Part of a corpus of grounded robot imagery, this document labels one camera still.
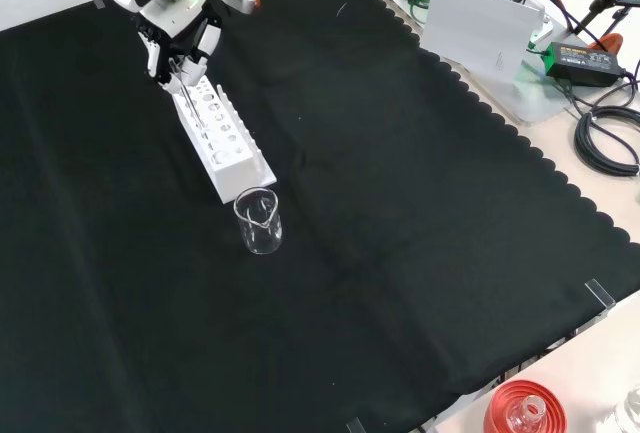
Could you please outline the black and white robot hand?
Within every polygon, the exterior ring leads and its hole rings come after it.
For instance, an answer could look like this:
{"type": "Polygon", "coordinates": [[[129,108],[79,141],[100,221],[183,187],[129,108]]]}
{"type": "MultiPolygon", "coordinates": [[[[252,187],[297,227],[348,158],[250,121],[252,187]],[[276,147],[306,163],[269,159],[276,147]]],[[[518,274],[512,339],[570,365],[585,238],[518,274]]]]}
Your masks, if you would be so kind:
{"type": "Polygon", "coordinates": [[[257,6],[257,0],[152,0],[137,16],[147,75],[168,93],[194,86],[205,75],[222,33],[216,1],[242,14],[257,6]]]}

